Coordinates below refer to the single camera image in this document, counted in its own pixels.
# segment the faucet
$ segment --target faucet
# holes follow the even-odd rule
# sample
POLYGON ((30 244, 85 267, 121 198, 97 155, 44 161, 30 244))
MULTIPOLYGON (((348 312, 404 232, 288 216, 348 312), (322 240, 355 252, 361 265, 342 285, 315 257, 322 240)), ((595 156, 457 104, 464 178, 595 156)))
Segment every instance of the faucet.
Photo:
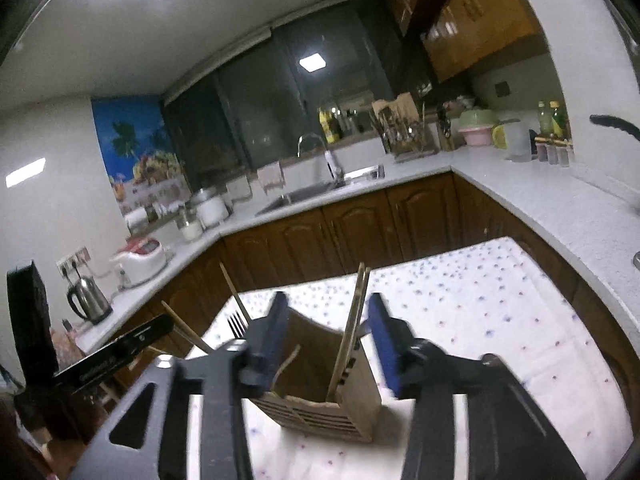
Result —
POLYGON ((324 147, 324 158, 326 159, 326 164, 329 167, 329 173, 331 173, 331 178, 337 182, 341 181, 342 178, 344 177, 344 170, 340 167, 340 165, 338 164, 338 161, 335 160, 334 154, 329 149, 329 146, 327 145, 326 141, 318 134, 315 134, 312 132, 309 134, 300 135, 300 138, 298 139, 298 158, 300 158, 300 153, 301 153, 300 144, 302 144, 302 141, 305 140, 305 138, 307 137, 315 137, 322 143, 322 146, 324 147))

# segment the fork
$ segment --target fork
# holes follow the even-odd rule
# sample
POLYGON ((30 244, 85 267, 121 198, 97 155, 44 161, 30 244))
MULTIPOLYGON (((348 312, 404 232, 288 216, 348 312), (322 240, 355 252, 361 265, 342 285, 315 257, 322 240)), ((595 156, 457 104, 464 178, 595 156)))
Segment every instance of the fork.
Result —
POLYGON ((226 322, 229 323, 231 332, 236 339, 244 339, 247 325, 246 321, 242 319, 242 316, 240 316, 240 314, 238 314, 237 312, 230 314, 226 317, 226 322))

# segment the ceiling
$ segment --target ceiling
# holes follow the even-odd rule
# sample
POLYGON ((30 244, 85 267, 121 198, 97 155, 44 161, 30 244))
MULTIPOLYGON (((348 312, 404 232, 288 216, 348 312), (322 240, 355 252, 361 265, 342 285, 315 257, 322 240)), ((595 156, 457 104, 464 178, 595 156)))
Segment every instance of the ceiling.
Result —
POLYGON ((161 94, 190 68, 320 0, 52 0, 0 66, 0 110, 68 94, 161 94))

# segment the tablecloth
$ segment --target tablecloth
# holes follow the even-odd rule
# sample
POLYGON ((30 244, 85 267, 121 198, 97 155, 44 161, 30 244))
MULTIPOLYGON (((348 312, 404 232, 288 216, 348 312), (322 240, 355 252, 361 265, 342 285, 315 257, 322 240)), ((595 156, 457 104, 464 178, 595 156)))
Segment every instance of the tablecloth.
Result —
MULTIPOLYGON (((309 318, 343 328, 355 275, 241 294, 263 316, 276 290, 309 318)), ((499 238, 372 271, 367 295, 380 292, 392 316, 450 354, 499 355, 555 425, 590 480, 606 477, 632 441, 619 387, 593 338, 546 274, 510 238, 499 238)), ((232 338, 229 299, 204 336, 217 347, 232 338)), ((413 401, 386 389, 371 336, 362 340, 383 399, 371 444, 330 440, 278 426, 244 402, 257 480, 400 478, 413 401)), ((201 355, 194 349, 190 356, 201 355)), ((466 478, 464 400, 456 396, 456 478, 466 478)))

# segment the electric kettle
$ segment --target electric kettle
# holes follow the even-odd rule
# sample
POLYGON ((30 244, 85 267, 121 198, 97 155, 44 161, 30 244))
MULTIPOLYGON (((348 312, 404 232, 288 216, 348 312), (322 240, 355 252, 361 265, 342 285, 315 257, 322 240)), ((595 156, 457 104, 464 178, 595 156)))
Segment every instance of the electric kettle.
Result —
POLYGON ((90 276, 80 276, 80 274, 78 274, 78 280, 69 287, 66 293, 66 299, 71 309, 79 317, 91 321, 94 325, 100 323, 113 311, 109 301, 104 297, 102 291, 95 284, 95 280, 90 276), (78 299, 80 309, 84 314, 81 314, 80 310, 76 307, 72 299, 74 296, 78 299))

